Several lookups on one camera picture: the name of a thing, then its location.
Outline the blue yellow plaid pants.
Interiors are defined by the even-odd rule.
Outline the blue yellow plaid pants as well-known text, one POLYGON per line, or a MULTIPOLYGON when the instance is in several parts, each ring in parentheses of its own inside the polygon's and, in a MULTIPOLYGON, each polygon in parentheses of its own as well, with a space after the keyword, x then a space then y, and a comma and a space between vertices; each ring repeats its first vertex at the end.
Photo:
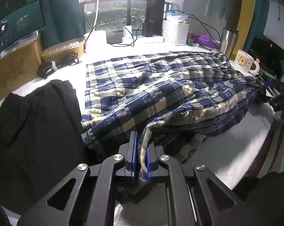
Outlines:
POLYGON ((263 82, 244 76, 217 52, 167 52, 87 64, 83 143, 101 159, 139 134, 135 194, 150 179, 149 144, 162 145, 181 162, 191 157, 195 134, 217 136, 238 124, 263 82))

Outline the white bear cartoon mug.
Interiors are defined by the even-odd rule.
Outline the white bear cartoon mug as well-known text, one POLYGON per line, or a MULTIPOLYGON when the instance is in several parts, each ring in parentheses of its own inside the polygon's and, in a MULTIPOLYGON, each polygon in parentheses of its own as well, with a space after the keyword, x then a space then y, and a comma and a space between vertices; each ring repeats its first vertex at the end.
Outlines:
POLYGON ((243 50, 238 50, 234 63, 244 72, 250 73, 254 76, 259 74, 260 65, 259 60, 254 59, 251 55, 243 50))

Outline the stainless steel tumbler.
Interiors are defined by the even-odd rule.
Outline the stainless steel tumbler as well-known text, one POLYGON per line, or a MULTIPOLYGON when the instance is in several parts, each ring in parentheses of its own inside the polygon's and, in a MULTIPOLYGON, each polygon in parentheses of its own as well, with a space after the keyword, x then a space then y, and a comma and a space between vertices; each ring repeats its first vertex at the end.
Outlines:
POLYGON ((223 28, 219 52, 230 59, 238 40, 238 31, 228 27, 223 28))

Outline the black folded garment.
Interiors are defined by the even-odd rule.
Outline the black folded garment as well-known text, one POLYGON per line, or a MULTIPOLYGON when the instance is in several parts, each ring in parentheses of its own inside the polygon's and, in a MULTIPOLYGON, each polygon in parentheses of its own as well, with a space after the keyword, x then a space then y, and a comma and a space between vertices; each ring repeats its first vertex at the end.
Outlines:
POLYGON ((88 162, 69 81, 52 80, 0 107, 0 204, 25 213, 78 164, 88 162))

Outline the white perforated plastic basket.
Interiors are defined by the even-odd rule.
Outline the white perforated plastic basket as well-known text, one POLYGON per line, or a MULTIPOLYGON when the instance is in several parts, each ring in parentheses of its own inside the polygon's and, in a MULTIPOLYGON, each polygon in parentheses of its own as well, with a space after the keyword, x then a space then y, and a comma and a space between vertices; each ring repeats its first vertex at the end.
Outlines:
POLYGON ((173 45, 186 45, 189 24, 164 20, 162 23, 163 41, 173 45))

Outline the white power strip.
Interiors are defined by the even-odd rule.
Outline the white power strip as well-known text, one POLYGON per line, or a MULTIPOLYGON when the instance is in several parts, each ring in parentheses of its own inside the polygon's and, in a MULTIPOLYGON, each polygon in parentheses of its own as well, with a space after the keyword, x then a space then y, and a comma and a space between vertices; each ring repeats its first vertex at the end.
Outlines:
POLYGON ((144 37, 144 36, 133 36, 133 37, 123 37, 122 44, 131 44, 135 41, 138 44, 145 44, 145 43, 162 43, 163 37, 154 35, 152 37, 144 37))

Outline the white charger block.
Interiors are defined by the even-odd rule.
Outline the white charger block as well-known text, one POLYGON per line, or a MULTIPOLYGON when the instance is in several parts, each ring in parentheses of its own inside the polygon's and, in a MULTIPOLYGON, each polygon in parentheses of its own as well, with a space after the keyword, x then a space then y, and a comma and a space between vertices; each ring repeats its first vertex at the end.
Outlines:
POLYGON ((123 26, 123 37, 130 38, 132 36, 132 26, 123 26))

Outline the black power adapter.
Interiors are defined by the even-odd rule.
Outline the black power adapter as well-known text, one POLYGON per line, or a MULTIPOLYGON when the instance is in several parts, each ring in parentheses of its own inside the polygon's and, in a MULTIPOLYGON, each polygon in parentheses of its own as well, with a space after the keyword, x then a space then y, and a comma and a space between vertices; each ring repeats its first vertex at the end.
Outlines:
POLYGON ((153 22, 144 22, 142 24, 142 36, 152 37, 153 31, 154 31, 154 23, 153 22))

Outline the blue plastic bag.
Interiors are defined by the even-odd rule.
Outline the blue plastic bag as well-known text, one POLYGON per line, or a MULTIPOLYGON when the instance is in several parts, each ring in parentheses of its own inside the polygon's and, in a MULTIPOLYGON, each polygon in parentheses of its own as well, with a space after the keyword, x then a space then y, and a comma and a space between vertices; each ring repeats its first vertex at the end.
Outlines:
POLYGON ((176 13, 175 11, 166 12, 166 20, 169 22, 180 23, 188 19, 187 13, 176 13))

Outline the white desk lamp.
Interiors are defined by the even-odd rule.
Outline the white desk lamp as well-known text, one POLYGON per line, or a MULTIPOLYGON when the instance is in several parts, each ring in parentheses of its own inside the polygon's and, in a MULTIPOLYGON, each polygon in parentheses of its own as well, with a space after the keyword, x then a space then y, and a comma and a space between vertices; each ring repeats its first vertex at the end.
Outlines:
POLYGON ((101 45, 106 44, 106 35, 105 31, 96 31, 96 27, 99 25, 98 16, 99 16, 99 3, 100 0, 96 0, 96 10, 95 10, 95 18, 93 21, 93 28, 90 32, 84 34, 84 51, 89 53, 92 51, 94 47, 99 47, 101 45))

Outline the brown oval lidded box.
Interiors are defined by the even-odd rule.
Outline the brown oval lidded box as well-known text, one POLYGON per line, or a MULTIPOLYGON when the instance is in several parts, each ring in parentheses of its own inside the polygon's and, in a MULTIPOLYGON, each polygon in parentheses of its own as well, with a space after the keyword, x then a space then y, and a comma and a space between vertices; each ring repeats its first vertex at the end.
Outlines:
POLYGON ((75 53, 78 58, 81 58, 84 53, 84 39, 76 38, 71 39, 52 47, 45 49, 42 52, 42 60, 45 62, 50 61, 60 61, 66 56, 68 53, 75 53))

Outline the cardboard box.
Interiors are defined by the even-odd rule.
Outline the cardboard box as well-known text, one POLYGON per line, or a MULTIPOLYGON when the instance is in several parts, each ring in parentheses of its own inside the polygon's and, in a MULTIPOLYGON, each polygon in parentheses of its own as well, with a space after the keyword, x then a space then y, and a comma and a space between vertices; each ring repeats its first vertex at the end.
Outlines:
POLYGON ((33 42, 0 59, 0 100, 37 78, 42 51, 41 36, 38 36, 33 42))

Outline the teal screen tablet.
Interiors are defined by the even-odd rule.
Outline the teal screen tablet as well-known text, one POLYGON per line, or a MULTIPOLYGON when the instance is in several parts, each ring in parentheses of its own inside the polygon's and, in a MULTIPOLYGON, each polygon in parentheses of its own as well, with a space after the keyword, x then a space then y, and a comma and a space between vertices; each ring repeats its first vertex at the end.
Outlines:
POLYGON ((41 0, 28 3, 0 20, 0 52, 46 26, 41 0))

